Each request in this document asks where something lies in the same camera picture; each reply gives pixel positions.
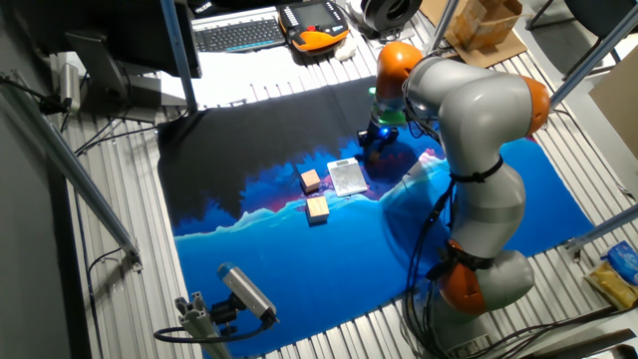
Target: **metal rod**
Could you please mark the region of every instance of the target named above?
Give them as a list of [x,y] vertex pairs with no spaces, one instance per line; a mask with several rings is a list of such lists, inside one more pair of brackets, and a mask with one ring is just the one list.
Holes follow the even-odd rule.
[[188,58],[186,50],[183,47],[183,39],[179,31],[179,20],[177,20],[177,12],[175,11],[174,0],[161,0],[161,10],[163,18],[166,21],[168,35],[170,36],[170,44],[172,46],[172,54],[177,64],[177,72],[181,77],[181,85],[186,96],[186,108],[189,115],[197,112],[197,101],[195,100],[195,92],[192,89],[192,81],[190,80],[190,69],[188,68]]
[[458,5],[459,0],[448,0],[446,3],[445,9],[443,9],[443,14],[441,14],[439,25],[437,25],[437,29],[435,30],[435,36],[432,38],[430,44],[428,44],[426,55],[432,54],[432,52],[439,48],[439,44],[441,44],[441,41],[446,35],[446,31],[450,26],[450,22],[452,22],[452,18],[455,15]]
[[47,156],[51,157],[62,174],[69,180],[75,190],[82,196],[93,213],[122,247],[133,264],[141,264],[140,252],[131,241],[131,237],[113,212],[107,200],[102,196],[96,184],[91,180],[78,159],[62,139],[54,125],[39,111],[35,102],[22,90],[9,86],[0,87],[0,94],[17,110],[17,116]]
[[549,5],[551,5],[551,3],[554,2],[554,0],[548,0],[545,5],[543,5],[540,10],[538,10],[538,12],[536,13],[536,15],[533,17],[533,19],[531,19],[530,22],[527,23],[527,26],[525,26],[525,30],[527,31],[533,31],[535,29],[534,25],[536,24],[536,21],[538,21],[538,19],[540,19],[540,17],[542,16],[542,14],[545,12],[545,10],[547,10],[547,8],[549,7]]
[[573,74],[565,81],[562,86],[556,90],[551,97],[551,109],[560,104],[569,93],[589,74],[589,72],[598,64],[618,43],[622,40],[631,29],[638,25],[638,4],[629,11],[629,13],[620,21],[614,30],[605,37],[602,44],[587,56],[587,58],[574,70]]
[[599,238],[610,231],[629,223],[630,221],[638,218],[638,204],[634,204],[633,206],[623,210],[622,212],[612,216],[611,218],[605,220],[604,222],[596,225],[593,229],[588,231],[585,234],[579,235],[569,241],[567,241],[565,245],[565,249],[568,252],[575,252],[582,248],[585,244],[591,242],[592,240]]

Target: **metal grid floor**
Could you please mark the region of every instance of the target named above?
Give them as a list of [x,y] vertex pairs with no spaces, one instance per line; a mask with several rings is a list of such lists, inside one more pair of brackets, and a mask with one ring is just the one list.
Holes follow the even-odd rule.
[[[245,22],[268,18],[272,13],[254,11],[241,17],[228,16],[223,23]],[[223,24],[195,21],[198,27]],[[434,27],[421,14],[410,26],[415,36],[408,39],[418,48],[428,42]],[[263,101],[316,89],[322,86],[374,76],[376,58],[381,46],[357,41],[356,55],[343,63],[319,56],[300,66],[297,80],[264,87],[251,86],[248,102]],[[521,74],[553,87],[528,53],[523,53],[493,67],[497,71]],[[226,105],[240,106],[243,103]],[[164,111],[157,121],[174,119],[177,111]],[[72,149],[94,136],[108,120],[73,121],[65,138]],[[151,125],[114,120],[102,136],[118,135],[147,129]],[[550,115],[547,126],[534,137],[542,146],[556,171],[574,198],[594,223],[600,223],[631,205],[617,188],[608,166],[590,145],[576,121],[562,114]],[[177,326],[173,300],[187,297],[181,269],[173,243],[167,211],[157,172],[159,159],[156,134],[153,131],[120,137],[112,143],[102,143],[81,156],[90,173],[142,253],[144,270],[133,272],[120,253],[96,265],[91,282],[96,291],[98,323],[94,323],[89,305],[88,279],[81,271],[92,349],[101,357],[100,341],[105,358],[201,358],[197,346],[172,345],[155,341],[153,332]],[[78,260],[81,267],[99,255],[117,248],[104,227],[82,199],[76,200],[70,186],[70,198]],[[629,240],[638,247],[638,231],[628,224],[585,246],[583,260],[574,263],[560,248],[550,249],[530,259],[536,274],[536,285],[516,303],[487,314],[498,337],[530,325],[549,323],[581,315],[606,306],[606,303],[582,279],[606,248],[620,240]],[[376,310],[338,327],[288,345],[262,358],[342,359],[342,358],[414,358],[411,335],[402,334],[402,302],[393,300]]]

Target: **blue mat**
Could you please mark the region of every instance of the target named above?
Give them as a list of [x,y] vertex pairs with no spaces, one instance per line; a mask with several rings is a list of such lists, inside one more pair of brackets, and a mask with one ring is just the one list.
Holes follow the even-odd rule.
[[[387,191],[386,178],[375,180],[363,168],[371,190],[337,197],[327,172],[322,171],[337,159],[320,154],[308,157],[300,170],[317,169],[322,178],[321,192],[330,207],[325,225],[308,226],[305,200],[299,195],[276,212],[266,208],[246,212],[232,226],[175,238],[186,287],[200,290],[207,303],[227,297],[228,289],[214,273],[220,263],[230,261],[277,306],[281,323],[253,339],[230,343],[234,355],[266,353],[294,343],[373,309],[405,289],[419,228],[450,180],[447,162],[437,158],[438,146],[430,140],[411,139],[407,133],[400,135],[400,141],[411,143],[404,146],[423,150],[419,162]],[[350,143],[341,158],[358,152]],[[388,154],[373,176],[400,163],[400,156]],[[502,156],[521,174],[527,194],[525,217],[506,248],[530,256],[591,228],[537,144],[529,140],[507,144]],[[282,179],[291,175],[289,167],[264,171],[247,186],[244,197],[282,193],[280,188],[287,191],[289,183]],[[209,218],[214,212],[211,208]],[[448,238],[447,219],[445,214],[428,237],[422,273],[438,261],[435,247]],[[193,226],[196,221],[184,224]],[[246,331],[259,323],[251,314],[240,313],[236,324]]]
[[[405,289],[408,260],[432,203],[449,183],[441,147],[401,130],[373,166],[369,190],[336,197],[326,164],[359,155],[374,78],[215,109],[159,129],[159,178],[188,292],[208,305],[229,289],[220,264],[237,264],[272,300],[281,320],[229,343],[235,356],[267,353],[374,309]],[[522,225],[506,248],[533,255],[592,227],[542,149],[502,148],[525,183]],[[309,227],[299,174],[316,170],[328,223]],[[421,273],[449,237],[444,213],[427,238]],[[239,332],[259,322],[241,312]]]

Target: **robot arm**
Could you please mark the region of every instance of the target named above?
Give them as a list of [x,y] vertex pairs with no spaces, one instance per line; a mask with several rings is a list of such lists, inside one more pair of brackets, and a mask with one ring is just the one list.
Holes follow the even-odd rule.
[[397,99],[404,97],[403,84],[398,84],[405,75],[406,101],[417,112],[437,114],[457,182],[448,248],[459,256],[441,277],[439,290],[452,308],[479,315],[507,306],[533,286],[527,259],[517,251],[502,251],[522,220],[525,190],[499,150],[544,124],[549,96],[532,79],[438,57],[411,67],[406,59],[413,59],[415,50],[396,43],[382,50],[376,102],[398,111]]

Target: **cable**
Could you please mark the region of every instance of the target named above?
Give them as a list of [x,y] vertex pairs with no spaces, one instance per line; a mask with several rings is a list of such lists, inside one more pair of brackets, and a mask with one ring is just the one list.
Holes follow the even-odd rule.
[[76,156],[80,156],[85,154],[88,150],[92,149],[93,147],[95,147],[97,144],[100,144],[104,141],[108,141],[108,140],[114,140],[120,137],[124,137],[124,136],[128,136],[128,135],[134,135],[134,134],[139,134],[145,131],[150,131],[150,130],[156,130],[158,127],[157,126],[153,126],[153,127],[149,127],[147,129],[141,129],[141,130],[135,130],[135,131],[130,131],[127,133],[123,133],[123,134],[119,134],[119,135],[114,135],[114,136],[110,136],[110,137],[106,137],[103,139],[99,139],[95,142],[93,142],[92,144],[86,146],[85,148],[83,148],[80,152],[76,153]]
[[91,143],[91,141],[92,141],[92,140],[96,139],[96,138],[97,138],[97,137],[98,137],[98,136],[99,136],[102,132],[104,132],[104,131],[105,131],[105,130],[109,127],[109,125],[111,124],[111,119],[108,119],[108,120],[109,120],[109,122],[107,123],[107,125],[106,125],[106,126],[104,126],[104,127],[103,127],[101,130],[99,130],[99,131],[98,131],[98,132],[97,132],[97,133],[96,133],[93,137],[91,137],[91,139],[90,139],[90,140],[86,141],[83,145],[81,145],[81,146],[80,146],[80,147],[76,150],[76,152],[75,152],[76,156],[79,156],[79,155],[82,153],[82,151],[84,150],[84,148],[85,148],[86,146],[88,146],[88,145]]
[[35,96],[38,99],[40,99],[40,100],[42,100],[42,101],[44,101],[46,103],[49,103],[49,105],[55,106],[56,108],[65,108],[65,106],[63,104],[61,104],[59,102],[56,102],[56,101],[53,101],[53,100],[49,99],[48,97],[40,94],[39,92],[29,89],[28,87],[22,86],[22,85],[14,82],[14,81],[11,81],[8,77],[1,77],[0,76],[0,85],[2,85],[2,84],[13,86],[13,87],[15,87],[17,89],[20,89],[20,90],[22,90],[24,92],[27,92],[27,93],[31,94],[32,96]]
[[576,125],[576,128],[578,129],[578,131],[580,132],[580,135],[582,135],[582,138],[585,139],[585,142],[587,143],[587,145],[591,148],[591,150],[594,152],[594,154],[596,155],[596,157],[598,158],[598,160],[602,163],[602,165],[605,167],[605,170],[607,171],[607,173],[609,174],[609,176],[611,177],[611,179],[614,181],[614,184],[616,184],[616,187],[618,188],[618,190],[620,190],[625,196],[627,196],[628,198],[631,198],[632,200],[636,201],[636,197],[634,196],[634,194],[632,192],[630,192],[627,188],[625,188],[624,185],[620,184],[620,182],[616,179],[615,174],[611,171],[611,169],[607,166],[607,164],[605,163],[605,161],[603,160],[603,158],[598,154],[598,151],[596,151],[596,148],[591,144],[591,142],[589,141],[589,139],[587,138],[587,136],[585,136],[585,133],[582,131],[582,129],[580,128],[580,126],[578,125],[578,123],[576,122],[576,120],[573,118],[573,116],[571,116],[570,113],[563,111],[563,110],[556,110],[554,109],[552,113],[557,113],[557,114],[563,114],[567,117],[569,117],[569,119],[571,119],[571,121],[574,123],[574,125]]
[[174,333],[180,331],[186,331],[182,327],[172,327],[160,329],[153,334],[157,340],[166,342],[166,343],[179,343],[179,344],[216,344],[216,343],[227,343],[238,340],[245,340],[257,336],[262,331],[268,329],[268,325],[266,323],[261,323],[259,328],[249,333],[240,334],[240,335],[230,335],[226,337],[217,337],[217,338],[177,338],[168,335],[164,335],[167,333]]
[[62,125],[60,126],[60,134],[64,134],[64,130],[67,128],[67,123],[69,122],[69,116],[71,115],[71,111],[67,112],[67,115],[65,115],[64,120],[62,120]]
[[97,258],[96,258],[96,260],[94,260],[94,261],[93,261],[93,263],[91,263],[91,265],[89,265],[89,269],[87,270],[87,274],[88,274],[88,275],[91,275],[91,269],[93,269],[93,267],[94,267],[96,264],[98,264],[98,262],[99,262],[100,260],[102,260],[102,258],[106,257],[107,255],[111,255],[111,254],[113,254],[113,253],[115,253],[115,252],[117,252],[117,251],[119,251],[119,250],[122,250],[122,248],[121,248],[121,247],[119,247],[118,249],[114,249],[114,250],[112,250],[112,251],[110,251],[110,252],[104,253],[104,254],[100,255],[99,257],[97,257]]
[[412,135],[412,137],[415,139],[420,139],[423,135],[426,134],[421,128],[418,128],[420,132],[418,134],[415,134],[414,130],[412,129],[412,122],[408,122],[408,129],[410,130],[410,135]]

